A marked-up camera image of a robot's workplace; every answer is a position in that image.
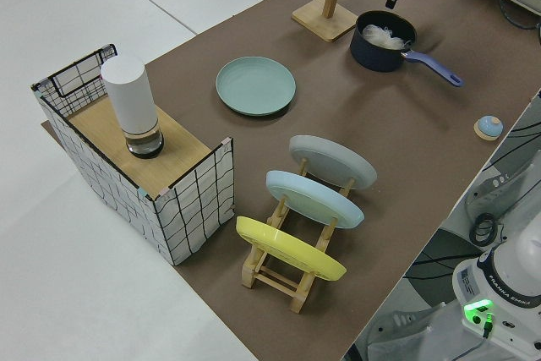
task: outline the grid patterned storage box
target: grid patterned storage box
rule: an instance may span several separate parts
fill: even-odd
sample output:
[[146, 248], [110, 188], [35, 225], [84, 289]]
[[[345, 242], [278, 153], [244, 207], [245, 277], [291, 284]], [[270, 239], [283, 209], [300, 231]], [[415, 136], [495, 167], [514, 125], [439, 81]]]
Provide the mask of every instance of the grid patterned storage box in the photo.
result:
[[85, 181], [170, 264], [178, 265], [234, 214], [232, 139], [150, 197], [68, 120], [106, 95], [100, 67], [116, 54], [114, 45], [104, 46], [32, 90]]

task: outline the saucepan handle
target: saucepan handle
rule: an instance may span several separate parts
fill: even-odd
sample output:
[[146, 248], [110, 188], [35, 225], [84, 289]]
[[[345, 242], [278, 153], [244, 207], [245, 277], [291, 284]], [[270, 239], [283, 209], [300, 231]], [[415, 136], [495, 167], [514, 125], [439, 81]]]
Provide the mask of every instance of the saucepan handle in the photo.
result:
[[454, 86], [464, 85], [464, 81], [461, 78], [459, 78], [456, 74], [451, 72], [448, 68], [441, 65], [439, 62], [433, 59], [430, 55], [423, 54], [421, 52], [416, 52], [416, 51], [408, 51], [408, 52], [403, 52], [402, 56], [406, 59], [406, 61], [410, 63], [425, 64], [427, 67], [432, 69], [443, 79], [447, 80], [451, 85], [454, 85]]

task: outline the yellow plate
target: yellow plate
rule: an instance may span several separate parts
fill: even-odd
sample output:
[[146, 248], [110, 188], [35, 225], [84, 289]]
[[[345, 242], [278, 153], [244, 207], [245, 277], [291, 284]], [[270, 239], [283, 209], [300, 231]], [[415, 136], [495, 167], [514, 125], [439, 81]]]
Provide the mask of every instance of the yellow plate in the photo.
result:
[[305, 272], [327, 281], [346, 273], [344, 265], [294, 236], [247, 217], [237, 217], [237, 232], [256, 247]]

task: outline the brown table mat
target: brown table mat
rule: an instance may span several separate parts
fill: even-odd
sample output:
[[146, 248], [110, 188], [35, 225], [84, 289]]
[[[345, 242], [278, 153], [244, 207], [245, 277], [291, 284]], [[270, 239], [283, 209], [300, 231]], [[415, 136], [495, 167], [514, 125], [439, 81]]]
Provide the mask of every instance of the brown table mat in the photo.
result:
[[[147, 67], [156, 104], [186, 129], [207, 145], [234, 138], [238, 215], [264, 222], [271, 214], [265, 174], [296, 170], [288, 153], [295, 134], [334, 140], [378, 171], [370, 189], [350, 194], [366, 220], [337, 230], [327, 251], [347, 274], [316, 281], [300, 315], [277, 290], [241, 286], [249, 245], [234, 221], [176, 268], [261, 360], [340, 359], [495, 149], [475, 135], [474, 122], [493, 114], [508, 129], [539, 87], [536, 35], [505, 22], [497, 0], [396, 5], [417, 29], [415, 50], [461, 76], [462, 88], [421, 64], [388, 74], [359, 66], [349, 52], [352, 32], [326, 43], [291, 19], [309, 1], [265, 0]], [[385, 9], [385, 0], [338, 2], [355, 14]], [[251, 118], [221, 102], [216, 75], [244, 56], [292, 71], [297, 94], [284, 114]], [[320, 227], [292, 213], [284, 230], [315, 243]]]

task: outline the black cable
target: black cable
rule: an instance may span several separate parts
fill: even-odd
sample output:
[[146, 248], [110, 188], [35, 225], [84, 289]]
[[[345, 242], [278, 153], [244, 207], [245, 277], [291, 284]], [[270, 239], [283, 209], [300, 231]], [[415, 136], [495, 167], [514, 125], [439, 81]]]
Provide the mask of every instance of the black cable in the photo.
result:
[[412, 265], [430, 264], [430, 263], [433, 263], [433, 262], [436, 262], [436, 261], [444, 261], [444, 260], [459, 260], [459, 259], [462, 259], [462, 258], [475, 258], [475, 257], [479, 257], [480, 255], [481, 255], [481, 253], [448, 255], [446, 257], [434, 258], [433, 260], [415, 261]]
[[541, 131], [538, 131], [537, 133], [530, 133], [530, 134], [521, 134], [521, 135], [509, 135], [507, 136], [508, 139], [520, 139], [522, 137], [533, 137], [534, 135], [540, 135]]
[[402, 278], [404, 278], [404, 279], [416, 279], [416, 280], [419, 280], [419, 281], [427, 281], [428, 279], [439, 279], [439, 278], [443, 278], [444, 276], [452, 276], [452, 275], [453, 275], [453, 273], [449, 272], [448, 274], [441, 274], [441, 275], [436, 275], [436, 276], [408, 276], [408, 275], [405, 275]]
[[431, 257], [430, 255], [428, 255], [427, 253], [425, 253], [424, 251], [421, 251], [421, 254], [424, 254], [426, 255], [427, 257], [429, 257], [431, 260], [433, 260], [436, 264], [438, 265], [441, 265], [441, 266], [444, 266], [445, 268], [447, 268], [448, 270], [454, 270], [455, 268], [452, 267], [452, 266], [448, 266], [447, 264], [443, 264], [442, 262], [440, 262], [440, 260], [435, 260], [434, 257]]
[[457, 357], [454, 357], [451, 361], [457, 361], [458, 359], [467, 356], [472, 351], [477, 350], [479, 347], [481, 347], [484, 344], [485, 340], [486, 339], [481, 340], [477, 346], [470, 348], [469, 350], [465, 351], [464, 353], [460, 354]]
[[492, 331], [492, 327], [493, 327], [492, 314], [488, 313], [487, 314], [487, 320], [484, 322], [484, 326], [483, 326], [483, 339], [479, 342], [479, 344], [477, 346], [474, 346], [474, 347], [470, 348], [469, 350], [465, 351], [464, 353], [454, 357], [451, 361], [457, 361], [458, 359], [460, 359], [462, 357], [465, 357], [469, 353], [477, 350], [483, 344], [485, 344], [487, 339], [489, 338], [490, 332]]
[[470, 227], [469, 239], [478, 247], [491, 245], [498, 236], [498, 224], [490, 213], [481, 213]]
[[528, 143], [531, 143], [532, 141], [534, 141], [534, 140], [537, 139], [538, 137], [541, 137], [541, 134], [536, 135], [536, 136], [533, 137], [532, 139], [529, 139], [528, 141], [524, 141], [522, 144], [518, 145], [517, 147], [513, 148], [512, 150], [507, 151], [503, 156], [501, 156], [500, 158], [498, 158], [496, 161], [491, 162], [490, 165], [488, 165], [487, 167], [483, 168], [483, 171], [486, 171], [487, 169], [493, 167], [497, 162], [503, 160], [506, 156], [510, 155], [512, 152], [515, 152], [516, 150], [518, 150], [519, 148], [523, 147], [524, 145], [526, 145], [526, 144], [528, 144]]
[[498, 4], [500, 5], [500, 10], [502, 14], [504, 15], [505, 19], [514, 25], [515, 27], [522, 29], [522, 30], [537, 30], [538, 31], [538, 40], [541, 44], [541, 20], [536, 25], [523, 25], [521, 23], [517, 23], [515, 20], [513, 20], [509, 14], [507, 14], [506, 10], [504, 9], [503, 0], [498, 0]]
[[537, 122], [537, 123], [534, 123], [534, 124], [530, 124], [529, 126], [526, 126], [526, 127], [520, 127], [519, 129], [513, 129], [513, 130], [511, 130], [511, 133], [515, 133], [516, 131], [528, 130], [528, 129], [531, 129], [532, 127], [537, 127], [540, 124], [541, 124], [541, 122]]

